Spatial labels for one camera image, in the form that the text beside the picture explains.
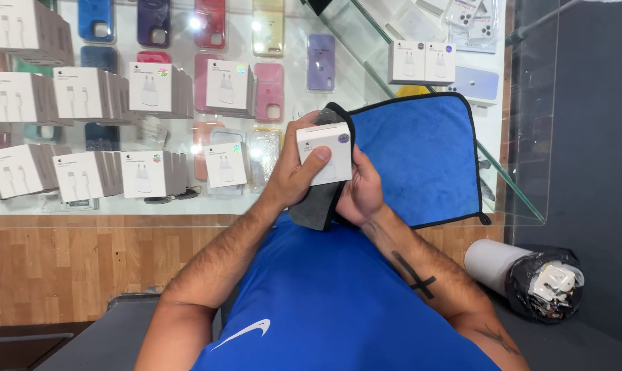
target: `hand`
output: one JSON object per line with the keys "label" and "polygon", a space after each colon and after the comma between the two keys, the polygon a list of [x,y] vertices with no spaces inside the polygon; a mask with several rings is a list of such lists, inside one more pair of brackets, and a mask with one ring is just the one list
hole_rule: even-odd
{"label": "hand", "polygon": [[375,167],[357,145],[352,153],[352,180],[345,183],[336,212],[356,226],[368,223],[383,209],[382,181]]}
{"label": "hand", "polygon": [[299,120],[288,123],[279,160],[261,195],[261,199],[278,206],[281,210],[296,205],[304,198],[313,178],[331,158],[331,149],[321,146],[313,149],[304,165],[299,161],[297,129],[314,126],[312,120],[318,113],[319,111],[310,112]]}

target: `lavender phone case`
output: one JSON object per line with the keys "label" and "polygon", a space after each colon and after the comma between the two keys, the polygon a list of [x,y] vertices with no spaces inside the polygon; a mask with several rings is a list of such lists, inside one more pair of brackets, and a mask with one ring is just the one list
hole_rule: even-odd
{"label": "lavender phone case", "polygon": [[[165,31],[163,43],[153,42],[153,30]],[[137,3],[137,41],[143,46],[169,47],[171,16],[169,0],[139,0]]]}
{"label": "lavender phone case", "polygon": [[455,82],[448,86],[449,92],[465,97],[495,100],[499,88],[499,75],[466,67],[455,67]]}
{"label": "lavender phone case", "polygon": [[310,90],[334,90],[333,35],[309,35],[307,44],[306,87]]}

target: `tattoo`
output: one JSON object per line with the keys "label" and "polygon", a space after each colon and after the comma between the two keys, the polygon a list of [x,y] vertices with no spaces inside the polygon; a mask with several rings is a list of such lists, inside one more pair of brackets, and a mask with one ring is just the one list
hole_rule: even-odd
{"label": "tattoo", "polygon": [[503,335],[501,335],[501,330],[499,330],[499,333],[494,333],[494,331],[492,331],[489,328],[489,326],[485,325],[485,327],[487,327],[487,331],[476,330],[476,332],[480,333],[481,335],[485,337],[490,338],[494,342],[498,342],[505,349],[506,352],[521,356],[521,353],[519,352],[519,350],[516,350],[512,345],[505,342]]}
{"label": "tattoo", "polygon": [[398,254],[397,251],[392,251],[391,255],[396,258],[396,260],[403,266],[403,268],[405,268],[407,273],[409,273],[409,275],[412,276],[412,279],[414,279],[414,281],[416,282],[416,284],[411,285],[410,288],[412,290],[419,289],[421,290],[421,292],[423,292],[423,295],[425,295],[426,298],[434,299],[434,295],[432,295],[432,292],[428,290],[428,285],[434,281],[437,281],[437,279],[432,276],[429,279],[422,281],[418,274],[416,274],[416,271],[414,271],[414,268],[412,268],[412,266],[410,266],[409,263],[407,263],[407,261],[400,254]]}

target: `black garbage bag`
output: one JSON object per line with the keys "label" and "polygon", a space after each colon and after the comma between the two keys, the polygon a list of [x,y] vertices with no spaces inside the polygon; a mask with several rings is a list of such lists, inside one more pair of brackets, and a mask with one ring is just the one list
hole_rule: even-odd
{"label": "black garbage bag", "polygon": [[571,249],[554,248],[548,251],[534,252],[517,259],[505,277],[505,296],[512,309],[520,316],[541,324],[558,324],[570,318],[579,309],[583,297],[583,286],[574,287],[567,299],[567,306],[556,306],[555,313],[548,317],[537,308],[538,299],[529,294],[530,282],[538,270],[546,263],[560,261],[574,268],[579,267],[579,258]]}

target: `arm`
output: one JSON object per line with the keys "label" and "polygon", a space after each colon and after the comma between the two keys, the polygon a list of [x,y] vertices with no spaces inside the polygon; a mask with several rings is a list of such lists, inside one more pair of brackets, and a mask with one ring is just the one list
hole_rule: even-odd
{"label": "arm", "polygon": [[212,321],[246,272],[281,211],[301,200],[331,151],[316,148],[299,163],[296,130],[312,125],[312,112],[290,122],[281,156],[258,201],[201,249],[162,292],[139,351],[136,371],[188,371],[212,341]]}
{"label": "arm", "polygon": [[357,147],[337,211],[362,228],[421,299],[503,371],[528,370],[488,297],[453,260],[412,231],[383,202],[381,180]]}

